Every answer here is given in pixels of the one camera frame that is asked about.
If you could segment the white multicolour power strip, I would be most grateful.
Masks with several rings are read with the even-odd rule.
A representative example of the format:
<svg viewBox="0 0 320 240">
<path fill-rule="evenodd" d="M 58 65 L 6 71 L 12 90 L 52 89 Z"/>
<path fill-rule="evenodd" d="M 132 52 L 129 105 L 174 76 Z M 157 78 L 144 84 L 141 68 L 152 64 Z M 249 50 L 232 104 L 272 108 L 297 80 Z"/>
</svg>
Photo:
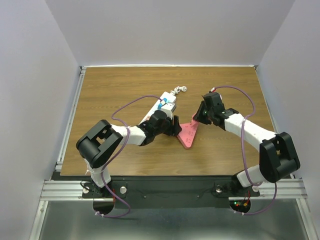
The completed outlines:
<svg viewBox="0 0 320 240">
<path fill-rule="evenodd" d="M 156 99 L 156 102 L 153 104 L 153 106 L 150 108 L 150 110 L 147 112 L 147 114 L 144 116 L 144 118 L 141 120 L 140 124 L 148 120 L 152 114 L 154 114 L 157 110 L 164 111 L 166 116 L 173 120 L 174 118 L 174 111 L 176 109 L 176 99 L 177 97 L 169 92 L 164 92 L 160 97 L 155 95 L 146 95 L 146 98 L 154 98 Z"/>
</svg>

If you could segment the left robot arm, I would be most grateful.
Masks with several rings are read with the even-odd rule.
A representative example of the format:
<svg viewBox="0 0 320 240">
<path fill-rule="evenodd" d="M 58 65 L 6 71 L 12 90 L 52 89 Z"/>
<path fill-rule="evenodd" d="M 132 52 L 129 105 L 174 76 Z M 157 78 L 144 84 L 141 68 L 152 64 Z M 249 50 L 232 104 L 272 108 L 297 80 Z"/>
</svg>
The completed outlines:
<svg viewBox="0 0 320 240">
<path fill-rule="evenodd" d="M 107 165 L 120 154 L 114 153 L 119 145 L 120 151 L 126 145 L 142 147 L 152 143 L 160 134 L 176 137 L 181 131 L 179 117 L 164 110 L 156 110 L 147 120 L 135 126 L 117 126 L 105 119 L 98 121 L 76 143 L 76 149 L 91 176 L 92 187 L 87 190 L 100 197 L 111 193 Z"/>
</svg>

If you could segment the blue square plug adapter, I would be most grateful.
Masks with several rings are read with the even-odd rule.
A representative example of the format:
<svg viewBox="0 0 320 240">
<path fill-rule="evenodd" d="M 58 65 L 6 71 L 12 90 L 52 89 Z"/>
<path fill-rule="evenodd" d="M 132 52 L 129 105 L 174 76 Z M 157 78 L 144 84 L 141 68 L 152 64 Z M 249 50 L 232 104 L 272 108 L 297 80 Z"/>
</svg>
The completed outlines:
<svg viewBox="0 0 320 240">
<path fill-rule="evenodd" d="M 171 101 L 167 98 L 160 99 L 160 102 L 157 105 L 157 109 L 161 110 L 164 105 L 169 104 L 169 103 L 171 103 Z"/>
</svg>

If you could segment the pink triangular power strip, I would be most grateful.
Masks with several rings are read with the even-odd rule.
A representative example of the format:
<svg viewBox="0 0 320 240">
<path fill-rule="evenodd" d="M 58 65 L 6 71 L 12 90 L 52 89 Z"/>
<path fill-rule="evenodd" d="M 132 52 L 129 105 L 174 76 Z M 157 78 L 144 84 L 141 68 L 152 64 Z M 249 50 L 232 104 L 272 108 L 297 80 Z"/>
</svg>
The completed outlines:
<svg viewBox="0 0 320 240">
<path fill-rule="evenodd" d="M 196 114 L 192 115 L 190 122 L 179 124 L 181 131 L 177 135 L 177 138 L 185 149 L 190 149 L 192 147 L 198 130 L 199 122 L 194 120 L 195 115 Z"/>
</svg>

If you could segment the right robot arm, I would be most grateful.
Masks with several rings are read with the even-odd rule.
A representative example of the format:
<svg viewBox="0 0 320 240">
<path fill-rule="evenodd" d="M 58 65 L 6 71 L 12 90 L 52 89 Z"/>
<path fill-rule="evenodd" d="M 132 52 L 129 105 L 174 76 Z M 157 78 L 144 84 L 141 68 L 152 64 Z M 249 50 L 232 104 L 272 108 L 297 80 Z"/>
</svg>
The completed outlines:
<svg viewBox="0 0 320 240">
<path fill-rule="evenodd" d="M 237 110 L 226 109 L 221 95 L 217 92 L 205 94 L 193 119 L 199 123 L 213 124 L 226 132 L 240 137 L 241 143 L 247 142 L 259 153 L 259 163 L 232 176 L 231 192 L 242 195 L 250 186 L 263 182 L 276 183 L 301 167 L 292 140 L 286 133 L 275 133 L 247 120 Z"/>
</svg>

